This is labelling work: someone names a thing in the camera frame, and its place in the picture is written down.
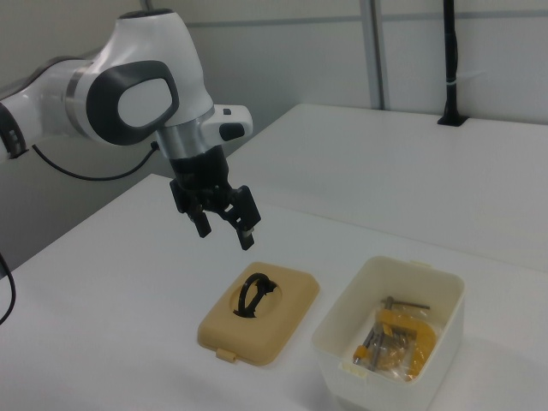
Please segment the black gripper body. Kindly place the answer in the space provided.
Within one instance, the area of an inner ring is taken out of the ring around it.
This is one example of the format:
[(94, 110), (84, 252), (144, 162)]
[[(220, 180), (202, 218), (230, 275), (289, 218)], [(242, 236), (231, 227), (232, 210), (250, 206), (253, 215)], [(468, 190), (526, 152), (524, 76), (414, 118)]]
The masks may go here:
[(212, 191), (218, 188), (222, 194), (234, 190), (228, 182), (229, 166), (221, 146), (214, 146), (191, 158), (171, 159), (170, 165), (176, 177), (170, 182), (174, 195), (184, 190)]

